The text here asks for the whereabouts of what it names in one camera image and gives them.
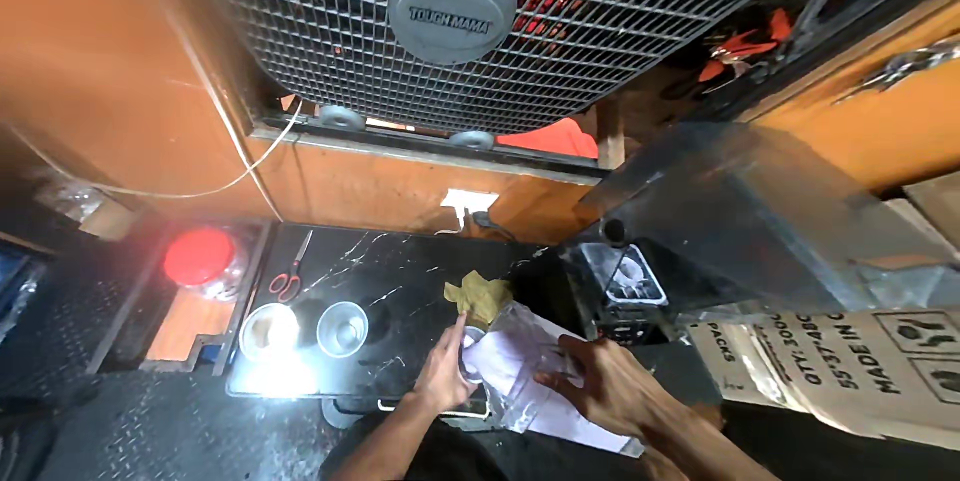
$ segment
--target cardboard box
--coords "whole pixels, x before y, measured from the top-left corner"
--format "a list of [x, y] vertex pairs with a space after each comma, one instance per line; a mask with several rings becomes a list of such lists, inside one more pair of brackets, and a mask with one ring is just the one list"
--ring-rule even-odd
[[960, 310], [762, 316], [690, 335], [724, 398], [960, 450]]
[[960, 248], [960, 171], [903, 190], [940, 233]]

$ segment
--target power cord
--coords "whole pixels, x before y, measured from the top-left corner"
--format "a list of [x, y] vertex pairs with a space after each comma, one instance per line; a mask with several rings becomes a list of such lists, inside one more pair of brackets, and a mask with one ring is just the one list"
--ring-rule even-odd
[[489, 212], [487, 212], [487, 211], [477, 211], [476, 213], [471, 214], [470, 217], [473, 218], [473, 223], [474, 223], [474, 224], [476, 224], [476, 225], [478, 225], [478, 226], [480, 226], [480, 227], [482, 227], [482, 228], [488, 228], [488, 229], [496, 230], [496, 231], [498, 231], [498, 232], [500, 233], [500, 235], [506, 237], [506, 238], [509, 239], [510, 241], [512, 241], [512, 242], [518, 242], [518, 241], [517, 241], [517, 236], [515, 236], [513, 233], [511, 233], [511, 231], [508, 230], [507, 228], [505, 228], [505, 227], [501, 226], [500, 224], [494, 222], [494, 221], [490, 218], [490, 213], [489, 213]]
[[223, 185], [223, 186], [220, 187], [219, 189], [212, 190], [212, 191], [206, 191], [206, 192], [197, 192], [197, 193], [146, 192], [146, 191], [137, 191], [137, 190], [133, 190], [133, 189], [125, 189], [125, 188], [122, 188], [122, 187], [114, 187], [113, 185], [105, 185], [105, 184], [103, 184], [103, 183], [94, 183], [93, 181], [90, 181], [90, 180], [87, 180], [87, 179], [83, 179], [83, 178], [81, 178], [81, 177], [78, 177], [78, 176], [74, 175], [73, 173], [70, 173], [69, 171], [67, 171], [66, 169], [64, 169], [61, 165], [57, 164], [57, 162], [54, 161], [53, 158], [51, 158], [49, 155], [47, 155], [47, 153], [45, 153], [45, 152], [41, 151], [39, 148], [37, 148], [37, 146], [34, 145], [33, 142], [31, 142], [30, 140], [28, 140], [28, 139], [20, 132], [20, 130], [17, 129], [17, 128], [16, 128], [15, 126], [13, 126], [12, 124], [8, 123], [6, 126], [7, 126], [7, 128], [9, 128], [9, 130], [10, 130], [11, 132], [13, 132], [14, 134], [16, 134], [16, 136], [20, 139], [20, 141], [22, 141], [23, 143], [26, 143], [26, 145], [27, 145], [28, 147], [30, 147], [30, 149], [31, 149], [34, 153], [36, 153], [36, 155], [40, 156], [40, 157], [43, 159], [43, 162], [46, 162], [47, 165], [50, 166], [50, 168], [54, 168], [54, 171], [56, 171], [57, 173], [59, 173], [60, 175], [63, 175], [64, 177], [66, 177], [66, 178], [68, 178], [68, 179], [71, 179], [71, 180], [73, 180], [73, 181], [79, 181], [79, 182], [81, 182], [81, 183], [88, 184], [88, 185], [90, 185], [91, 187], [94, 187], [94, 188], [97, 188], [97, 189], [100, 189], [100, 190], [104, 190], [104, 191], [108, 191], [108, 192], [128, 193], [128, 194], [132, 194], [132, 195], [142, 195], [142, 196], [147, 196], [147, 197], [159, 197], [159, 198], [166, 198], [166, 199], [186, 199], [186, 198], [188, 198], [188, 197], [200, 197], [200, 196], [202, 196], [202, 195], [210, 195], [210, 194], [217, 193], [217, 192], [223, 192], [224, 190], [226, 190], [226, 189], [232, 187], [233, 185], [239, 183], [240, 181], [242, 181], [243, 178], [246, 177], [247, 175], [250, 175], [251, 172], [254, 171], [254, 169], [257, 168], [257, 166], [260, 166], [260, 164], [263, 163], [264, 160], [267, 160], [267, 157], [270, 156], [270, 153], [274, 152], [274, 149], [277, 148], [277, 145], [279, 145], [279, 144], [283, 141], [283, 139], [286, 138], [287, 134], [290, 132], [290, 129], [293, 128], [293, 127], [294, 127], [294, 124], [297, 122], [297, 117], [300, 116], [300, 110], [301, 110], [301, 107], [302, 107], [302, 106], [304, 106], [303, 101], [301, 101], [300, 104], [299, 104], [299, 106], [296, 107], [296, 112], [294, 113], [293, 118], [290, 119], [290, 122], [289, 122], [289, 123], [287, 123], [286, 128], [284, 128], [283, 131], [280, 132], [279, 137], [277, 137], [276, 140], [274, 140], [273, 143], [270, 145], [270, 147], [267, 148], [267, 151], [266, 151], [265, 153], [263, 153], [263, 156], [261, 156], [261, 157], [259, 158], [259, 160], [257, 160], [257, 161], [254, 162], [253, 164], [251, 164], [248, 168], [246, 168], [246, 170], [245, 170], [243, 173], [241, 173], [239, 177], [237, 177], [236, 179], [234, 179], [234, 180], [230, 181], [229, 183]]

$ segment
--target stainless steel cup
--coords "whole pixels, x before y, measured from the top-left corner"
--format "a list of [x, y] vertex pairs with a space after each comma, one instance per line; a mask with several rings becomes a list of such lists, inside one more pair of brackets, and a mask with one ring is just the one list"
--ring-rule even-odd
[[367, 340], [370, 321], [360, 305], [335, 303], [323, 311], [317, 323], [319, 348], [334, 358], [349, 357]]

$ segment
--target black metal surface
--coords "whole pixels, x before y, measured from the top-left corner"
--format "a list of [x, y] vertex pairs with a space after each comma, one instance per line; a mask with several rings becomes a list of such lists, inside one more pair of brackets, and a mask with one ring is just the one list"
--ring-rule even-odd
[[[444, 299], [444, 283], [459, 285], [477, 270], [492, 280], [539, 248], [456, 236], [428, 236], [323, 226], [282, 224], [263, 267], [273, 277], [290, 266], [307, 232], [313, 238], [299, 274], [301, 293], [288, 303], [300, 324], [297, 361], [253, 363], [233, 359], [228, 392], [234, 395], [354, 396], [401, 398], [413, 388], [427, 353], [457, 318]], [[260, 281], [251, 309], [276, 302], [269, 281]], [[360, 305], [369, 335], [360, 351], [331, 358], [317, 343], [317, 322], [339, 301]]]

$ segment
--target metal cup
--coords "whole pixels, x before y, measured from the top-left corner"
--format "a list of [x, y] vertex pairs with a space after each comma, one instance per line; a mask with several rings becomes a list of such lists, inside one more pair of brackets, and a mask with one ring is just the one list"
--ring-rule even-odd
[[349, 301], [335, 303], [324, 310], [317, 323], [319, 348], [336, 359], [356, 353], [370, 330], [366, 316], [360, 305]]
[[251, 361], [289, 354], [300, 335], [296, 316], [281, 303], [267, 303], [254, 310], [240, 327], [240, 351]]

